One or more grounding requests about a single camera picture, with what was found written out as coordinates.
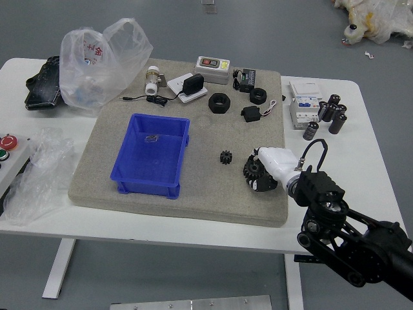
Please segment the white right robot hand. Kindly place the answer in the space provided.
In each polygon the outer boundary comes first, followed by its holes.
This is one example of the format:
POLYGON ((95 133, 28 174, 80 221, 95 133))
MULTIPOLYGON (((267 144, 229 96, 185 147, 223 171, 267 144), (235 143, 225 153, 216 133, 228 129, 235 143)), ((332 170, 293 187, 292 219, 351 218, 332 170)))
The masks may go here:
POLYGON ((290 149, 260 147, 247 159, 243 175, 256 192, 271 191, 282 185, 285 192, 293 196, 302 166, 290 149))

